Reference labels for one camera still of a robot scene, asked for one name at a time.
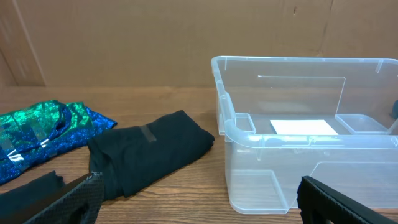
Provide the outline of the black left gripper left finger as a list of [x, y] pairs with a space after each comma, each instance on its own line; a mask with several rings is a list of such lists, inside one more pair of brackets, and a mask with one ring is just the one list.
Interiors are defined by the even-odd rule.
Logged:
[[100, 172], [88, 173], [12, 215], [1, 223], [68, 224], [94, 223], [104, 198]]

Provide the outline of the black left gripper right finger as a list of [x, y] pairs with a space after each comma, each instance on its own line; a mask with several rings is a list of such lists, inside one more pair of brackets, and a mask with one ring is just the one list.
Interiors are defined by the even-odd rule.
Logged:
[[303, 224], [397, 224], [310, 176], [297, 190]]

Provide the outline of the black cloth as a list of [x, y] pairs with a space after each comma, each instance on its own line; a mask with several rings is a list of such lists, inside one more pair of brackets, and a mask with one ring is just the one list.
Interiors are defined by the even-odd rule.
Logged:
[[51, 195], [65, 185], [62, 176], [49, 172], [28, 184], [1, 194], [1, 218], [12, 215], [38, 200]]
[[104, 178], [104, 199], [130, 197], [200, 159], [215, 138], [184, 111], [130, 128], [107, 130], [88, 141], [89, 169]]

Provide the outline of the green blue sequin cloth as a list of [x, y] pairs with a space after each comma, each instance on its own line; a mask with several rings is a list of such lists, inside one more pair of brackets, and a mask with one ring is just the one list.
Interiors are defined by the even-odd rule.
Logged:
[[1, 115], [1, 184], [51, 158], [87, 145], [117, 122], [83, 102], [48, 100]]

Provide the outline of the white label in bin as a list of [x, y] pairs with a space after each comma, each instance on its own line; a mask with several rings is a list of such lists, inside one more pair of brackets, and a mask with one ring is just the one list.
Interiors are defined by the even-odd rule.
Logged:
[[270, 120], [277, 134], [282, 135], [338, 135], [323, 119], [318, 120]]

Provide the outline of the clear plastic storage bin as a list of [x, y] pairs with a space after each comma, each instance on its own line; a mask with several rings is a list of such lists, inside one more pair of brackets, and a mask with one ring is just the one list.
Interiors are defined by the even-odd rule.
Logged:
[[[397, 207], [397, 60], [218, 56], [211, 67], [237, 212], [287, 213], [303, 176]], [[318, 119], [338, 135], [282, 135], [270, 122]]]

